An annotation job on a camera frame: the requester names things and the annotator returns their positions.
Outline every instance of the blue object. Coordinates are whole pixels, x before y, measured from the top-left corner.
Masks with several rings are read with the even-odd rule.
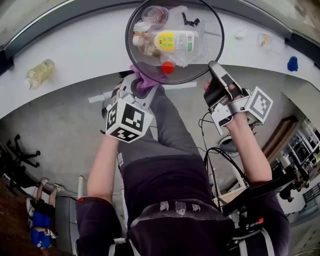
[[[289,71],[298,71],[298,58],[296,56],[292,56],[288,62],[288,70]]]
[[[35,212],[33,214],[33,226],[37,228],[50,228],[51,218]],[[49,248],[51,246],[51,237],[50,235],[45,235],[45,232],[38,232],[34,228],[31,228],[30,232],[31,241],[38,248]]]

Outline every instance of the black shirt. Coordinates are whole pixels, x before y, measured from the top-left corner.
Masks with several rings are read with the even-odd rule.
[[[234,223],[214,208],[200,157],[146,158],[128,165],[122,174],[128,236],[142,256],[228,255],[223,245]],[[263,217],[275,255],[287,255],[289,222],[277,197],[265,195],[247,207],[251,215]],[[86,197],[76,211],[80,255],[108,255],[113,239],[121,236],[113,206]],[[129,253],[116,250],[116,255]]]

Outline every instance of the gray floor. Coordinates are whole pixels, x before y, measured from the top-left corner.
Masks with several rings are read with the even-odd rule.
[[[266,124],[255,128],[256,138],[263,146],[282,118],[299,111],[281,93],[285,75],[245,67],[226,68],[242,87],[254,89],[259,86],[274,100]],[[209,77],[207,74],[198,79],[195,88],[166,91],[195,143],[203,149],[205,146],[198,120],[207,111],[203,84]],[[102,76],[37,98],[0,120],[0,139],[5,143],[20,134],[22,147],[27,152],[41,151],[41,156],[37,158],[40,167],[27,166],[29,173],[37,179],[47,177],[76,192],[78,176],[89,176],[102,139],[100,130],[105,127],[100,114],[101,102],[89,103],[88,97],[111,91],[119,80],[117,74]],[[219,142],[221,137],[213,124],[204,123],[203,128],[208,147]],[[219,187],[226,188],[235,179],[231,166],[218,154],[212,154],[211,159]],[[235,160],[241,164],[239,157]],[[122,187],[122,179],[116,172],[114,192],[119,193]]]

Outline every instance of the purple cloth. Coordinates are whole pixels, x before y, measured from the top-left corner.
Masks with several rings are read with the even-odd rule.
[[[168,78],[167,76],[161,72],[158,68],[153,67],[153,66],[149,66],[150,67],[150,74],[152,74],[152,76],[160,81],[167,81]],[[134,71],[135,73],[139,73],[141,78],[143,79],[142,84],[140,84],[140,86],[138,87],[138,91],[139,93],[143,93],[146,89],[150,88],[150,87],[154,87],[154,86],[158,86],[160,85],[159,82],[154,81],[152,79],[150,79],[149,77],[145,76],[144,74],[142,74],[134,65],[130,66],[130,69],[132,71]]]

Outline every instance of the bottle label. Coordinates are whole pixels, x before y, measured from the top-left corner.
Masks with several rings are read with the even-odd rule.
[[[163,51],[192,52],[194,49],[194,35],[188,31],[160,32],[156,44]]]

